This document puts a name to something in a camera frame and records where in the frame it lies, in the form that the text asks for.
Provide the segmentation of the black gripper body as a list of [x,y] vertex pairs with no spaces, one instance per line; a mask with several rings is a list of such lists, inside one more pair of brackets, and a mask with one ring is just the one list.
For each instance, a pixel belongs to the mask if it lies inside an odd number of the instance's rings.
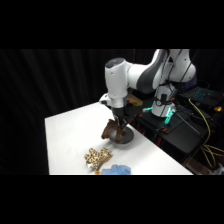
[[120,107],[120,108],[112,108],[112,113],[115,118],[115,120],[118,123],[123,123],[125,120],[125,108]]

